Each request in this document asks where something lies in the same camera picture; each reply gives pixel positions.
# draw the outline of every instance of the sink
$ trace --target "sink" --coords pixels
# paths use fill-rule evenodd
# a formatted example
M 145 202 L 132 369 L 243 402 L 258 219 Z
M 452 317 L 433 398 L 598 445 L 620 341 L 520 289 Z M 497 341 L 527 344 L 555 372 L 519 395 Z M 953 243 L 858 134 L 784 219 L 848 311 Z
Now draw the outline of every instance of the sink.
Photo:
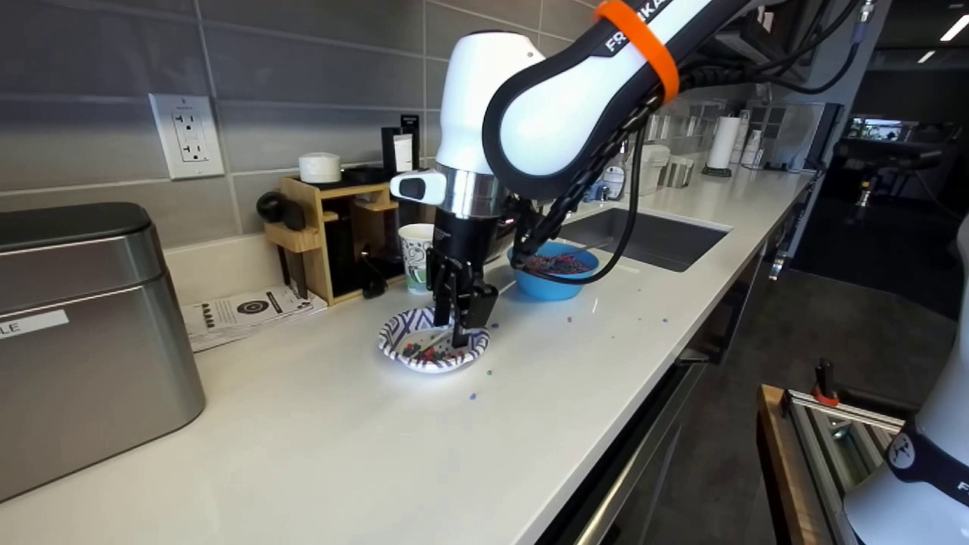
M 628 215 L 630 211 L 623 209 L 606 209 L 592 219 L 567 223 L 561 236 L 601 252 L 614 252 L 617 236 L 628 226 Z M 725 236 L 728 231 L 668 221 L 656 215 L 637 215 L 637 231 L 623 259 L 633 259 L 661 269 L 683 273 Z

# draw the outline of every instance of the orange stripe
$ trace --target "orange stripe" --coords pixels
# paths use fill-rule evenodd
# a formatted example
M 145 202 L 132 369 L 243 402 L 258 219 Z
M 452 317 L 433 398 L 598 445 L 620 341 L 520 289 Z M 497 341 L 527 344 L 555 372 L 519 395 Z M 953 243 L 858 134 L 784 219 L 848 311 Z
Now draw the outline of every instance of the orange stripe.
M 656 35 L 630 8 L 623 0 L 603 0 L 601 18 L 613 21 L 628 39 L 640 49 L 640 56 L 650 65 L 663 85 L 663 104 L 679 98 L 679 68 L 668 49 L 656 39 Z

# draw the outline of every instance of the white countertop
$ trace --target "white countertop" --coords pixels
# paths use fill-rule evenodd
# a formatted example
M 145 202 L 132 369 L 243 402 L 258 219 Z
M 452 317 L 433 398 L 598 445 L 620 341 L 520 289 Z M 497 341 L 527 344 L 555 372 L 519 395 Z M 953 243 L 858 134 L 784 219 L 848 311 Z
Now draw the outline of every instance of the white countertop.
M 415 376 L 375 352 L 385 298 L 198 358 L 186 431 L 0 507 L 4 545 L 531 541 L 797 199 L 792 177 L 663 191 L 730 226 L 689 273 L 620 262 L 570 304 L 493 309 L 489 354 Z

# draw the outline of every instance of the gray tile wall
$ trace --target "gray tile wall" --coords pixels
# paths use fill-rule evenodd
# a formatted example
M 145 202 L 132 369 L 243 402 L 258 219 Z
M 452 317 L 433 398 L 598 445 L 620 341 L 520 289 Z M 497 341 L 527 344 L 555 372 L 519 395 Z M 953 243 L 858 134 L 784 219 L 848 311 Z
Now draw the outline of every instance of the gray tile wall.
M 0 211 L 132 199 L 168 246 L 254 233 L 304 152 L 375 160 L 422 112 L 433 156 L 461 35 L 558 53 L 588 21 L 592 0 L 4 0 Z M 145 95 L 210 95 L 227 177 L 169 183 Z

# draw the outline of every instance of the wall outlet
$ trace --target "wall outlet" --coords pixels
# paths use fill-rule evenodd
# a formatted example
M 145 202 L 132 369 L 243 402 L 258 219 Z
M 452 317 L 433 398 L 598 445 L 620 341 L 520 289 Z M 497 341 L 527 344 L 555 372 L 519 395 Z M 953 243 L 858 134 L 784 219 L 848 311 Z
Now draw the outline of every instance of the wall outlet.
M 150 95 L 150 104 L 173 180 L 223 172 L 210 98 Z

